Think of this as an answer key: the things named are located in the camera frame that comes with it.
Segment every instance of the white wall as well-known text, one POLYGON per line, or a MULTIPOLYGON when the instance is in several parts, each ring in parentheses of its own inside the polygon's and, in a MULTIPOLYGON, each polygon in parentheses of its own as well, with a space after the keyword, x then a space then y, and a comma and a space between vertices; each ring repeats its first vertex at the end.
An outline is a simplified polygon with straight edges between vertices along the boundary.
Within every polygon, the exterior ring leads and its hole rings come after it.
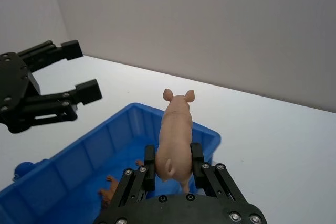
POLYGON ((57 0, 0 0, 0 53, 68 39, 57 0))
POLYGON ((336 0, 59 0, 84 52, 336 111, 336 0))

